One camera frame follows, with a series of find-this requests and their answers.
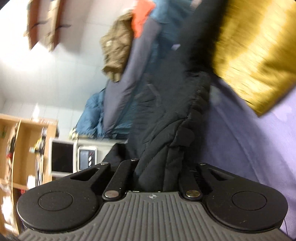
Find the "white appliance with display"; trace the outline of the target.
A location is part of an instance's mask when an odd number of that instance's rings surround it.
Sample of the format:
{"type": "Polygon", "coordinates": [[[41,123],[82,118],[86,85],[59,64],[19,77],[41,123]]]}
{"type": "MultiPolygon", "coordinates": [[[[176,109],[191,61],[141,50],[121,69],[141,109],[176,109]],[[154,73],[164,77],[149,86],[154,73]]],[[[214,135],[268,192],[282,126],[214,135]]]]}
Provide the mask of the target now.
{"type": "Polygon", "coordinates": [[[77,170],[81,171],[95,166],[97,161],[97,148],[95,146],[80,146],[77,150],[77,170]]]}

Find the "blue quilted bed cover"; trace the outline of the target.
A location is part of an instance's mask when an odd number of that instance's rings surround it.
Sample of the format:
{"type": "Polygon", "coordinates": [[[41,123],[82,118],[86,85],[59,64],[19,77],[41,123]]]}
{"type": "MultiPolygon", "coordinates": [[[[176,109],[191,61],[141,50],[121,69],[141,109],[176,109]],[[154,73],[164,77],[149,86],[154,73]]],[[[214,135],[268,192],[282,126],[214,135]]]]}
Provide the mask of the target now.
{"type": "Polygon", "coordinates": [[[108,81],[106,88],[86,102],[75,126],[79,137],[126,140],[137,107],[136,97],[145,78],[155,72],[166,54],[178,47],[183,21],[200,1],[156,1],[156,8],[144,23],[139,38],[132,42],[127,66],[119,82],[108,81]]]}

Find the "gold satin pillow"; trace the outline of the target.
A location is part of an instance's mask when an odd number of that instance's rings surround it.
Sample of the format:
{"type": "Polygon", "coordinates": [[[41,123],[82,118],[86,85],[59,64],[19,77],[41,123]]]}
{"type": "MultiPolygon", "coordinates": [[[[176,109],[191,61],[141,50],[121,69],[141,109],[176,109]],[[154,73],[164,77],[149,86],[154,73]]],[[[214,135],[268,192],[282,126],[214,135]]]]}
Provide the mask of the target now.
{"type": "Polygon", "coordinates": [[[258,115],[295,87],[295,1],[229,1],[214,70],[258,115]]]}

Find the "grey blue blanket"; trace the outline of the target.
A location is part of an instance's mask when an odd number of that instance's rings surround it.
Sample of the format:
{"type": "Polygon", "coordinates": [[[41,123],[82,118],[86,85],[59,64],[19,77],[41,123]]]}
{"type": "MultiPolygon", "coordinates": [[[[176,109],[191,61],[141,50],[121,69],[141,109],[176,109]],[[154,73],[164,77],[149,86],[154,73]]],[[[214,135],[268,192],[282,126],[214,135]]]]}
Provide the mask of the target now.
{"type": "Polygon", "coordinates": [[[119,82],[109,81],[104,96],[103,129],[111,132],[140,80],[152,52],[152,44],[161,30],[161,25],[149,17],[142,35],[134,39],[125,71],[119,82]]]}

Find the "white microwave oven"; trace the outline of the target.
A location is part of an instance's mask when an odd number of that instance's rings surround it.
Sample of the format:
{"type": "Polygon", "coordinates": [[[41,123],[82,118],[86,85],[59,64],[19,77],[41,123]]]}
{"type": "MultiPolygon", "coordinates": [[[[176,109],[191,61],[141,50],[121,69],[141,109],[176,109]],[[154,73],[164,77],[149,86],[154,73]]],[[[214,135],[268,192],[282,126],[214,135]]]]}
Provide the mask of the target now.
{"type": "Polygon", "coordinates": [[[76,147],[73,141],[50,138],[48,174],[53,177],[64,177],[77,172],[76,147]]]}

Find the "black quilted jacket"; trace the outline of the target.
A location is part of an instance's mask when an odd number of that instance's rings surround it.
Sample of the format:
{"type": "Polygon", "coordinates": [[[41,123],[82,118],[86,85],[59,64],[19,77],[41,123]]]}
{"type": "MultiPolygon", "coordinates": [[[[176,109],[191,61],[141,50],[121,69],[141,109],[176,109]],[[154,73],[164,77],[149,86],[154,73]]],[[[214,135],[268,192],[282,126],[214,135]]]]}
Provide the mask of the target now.
{"type": "Polygon", "coordinates": [[[127,176],[130,191],[173,191],[191,154],[203,140],[203,124],[214,78],[215,40],[227,1],[202,1],[138,98],[126,144],[106,156],[115,171],[126,160],[137,166],[127,176]]]}

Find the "wooden shelving unit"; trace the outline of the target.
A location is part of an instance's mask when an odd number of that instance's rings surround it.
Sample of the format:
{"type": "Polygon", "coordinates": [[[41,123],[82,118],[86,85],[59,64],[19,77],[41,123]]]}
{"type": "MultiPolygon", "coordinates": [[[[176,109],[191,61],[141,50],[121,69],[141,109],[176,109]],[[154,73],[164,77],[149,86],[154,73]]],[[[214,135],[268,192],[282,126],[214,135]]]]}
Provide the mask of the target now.
{"type": "Polygon", "coordinates": [[[16,211],[20,196],[32,188],[29,179],[48,173],[49,142],[58,135],[58,122],[46,118],[20,118],[1,114],[1,234],[18,235],[22,223],[16,211]]]}

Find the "orange cloth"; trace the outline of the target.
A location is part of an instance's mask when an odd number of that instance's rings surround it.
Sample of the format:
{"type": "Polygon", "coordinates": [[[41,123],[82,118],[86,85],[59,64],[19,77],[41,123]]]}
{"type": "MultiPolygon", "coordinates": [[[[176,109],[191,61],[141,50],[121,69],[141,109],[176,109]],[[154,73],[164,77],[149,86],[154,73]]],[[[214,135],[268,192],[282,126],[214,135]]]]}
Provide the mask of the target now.
{"type": "Polygon", "coordinates": [[[150,13],[154,10],[156,4],[153,1],[138,0],[132,10],[132,30],[134,38],[142,35],[144,24],[150,13]]]}

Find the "olive brown jacket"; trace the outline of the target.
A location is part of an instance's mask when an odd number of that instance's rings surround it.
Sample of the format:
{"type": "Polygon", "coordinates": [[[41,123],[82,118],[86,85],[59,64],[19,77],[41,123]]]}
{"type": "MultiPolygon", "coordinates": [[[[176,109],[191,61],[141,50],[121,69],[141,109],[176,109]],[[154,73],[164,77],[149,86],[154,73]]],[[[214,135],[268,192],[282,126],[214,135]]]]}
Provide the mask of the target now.
{"type": "Polygon", "coordinates": [[[100,39],[104,56],[102,72],[113,82],[119,82],[123,75],[132,48],[134,32],[131,11],[117,18],[106,35],[100,39]]]}

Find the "lavender bed sheet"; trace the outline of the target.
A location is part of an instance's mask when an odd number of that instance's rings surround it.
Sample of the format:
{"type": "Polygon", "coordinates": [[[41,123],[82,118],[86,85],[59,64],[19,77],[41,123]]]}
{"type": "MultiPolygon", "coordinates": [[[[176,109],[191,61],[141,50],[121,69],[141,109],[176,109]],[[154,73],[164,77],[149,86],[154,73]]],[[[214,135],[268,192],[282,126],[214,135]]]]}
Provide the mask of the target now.
{"type": "Polygon", "coordinates": [[[235,175],[204,198],[222,224],[245,232],[285,224],[295,236],[295,113],[257,118],[214,75],[203,140],[189,166],[206,163],[235,175]]]}

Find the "wooden wall shelf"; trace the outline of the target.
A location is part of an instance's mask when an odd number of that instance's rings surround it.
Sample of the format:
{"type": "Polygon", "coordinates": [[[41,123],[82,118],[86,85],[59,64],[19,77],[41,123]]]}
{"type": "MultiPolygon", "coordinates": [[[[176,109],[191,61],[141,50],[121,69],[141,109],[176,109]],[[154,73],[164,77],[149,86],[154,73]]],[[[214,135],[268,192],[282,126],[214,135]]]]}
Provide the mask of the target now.
{"type": "Polygon", "coordinates": [[[29,50],[40,42],[52,52],[60,43],[61,28],[66,1],[28,1],[27,29],[24,36],[28,39],[29,50]]]}

